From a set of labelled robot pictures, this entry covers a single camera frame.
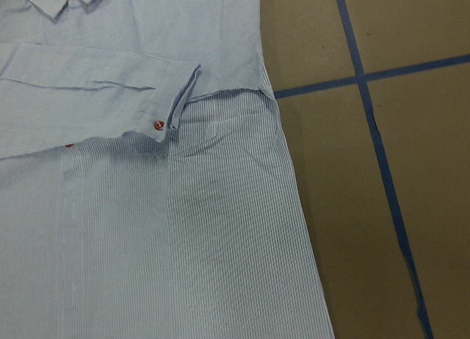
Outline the blue striped button shirt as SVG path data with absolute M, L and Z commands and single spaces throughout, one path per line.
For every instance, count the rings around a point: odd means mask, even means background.
M 334 336 L 260 0 L 1 0 L 1 336 Z

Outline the brown paper table cover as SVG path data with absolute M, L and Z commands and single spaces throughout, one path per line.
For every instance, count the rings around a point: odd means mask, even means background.
M 260 0 L 332 338 L 469 336 L 469 0 Z

